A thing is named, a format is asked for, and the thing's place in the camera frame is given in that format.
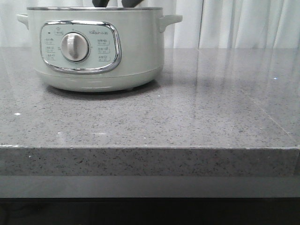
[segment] white curtain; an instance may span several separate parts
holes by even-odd
[[[91,7],[92,0],[0,0],[0,46],[30,46],[16,14],[28,6]],[[110,0],[121,7],[121,0]],[[298,48],[300,0],[144,0],[141,7],[163,7],[183,15],[168,26],[166,48]]]

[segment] speckled stone surface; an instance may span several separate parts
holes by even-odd
[[[43,84],[29,48],[0,48],[0,175],[292,176],[299,55],[166,49],[156,80],[90,94]]]

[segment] dial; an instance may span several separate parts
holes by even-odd
[[[68,33],[61,40],[60,50],[68,60],[78,62],[88,55],[89,44],[81,34]]]

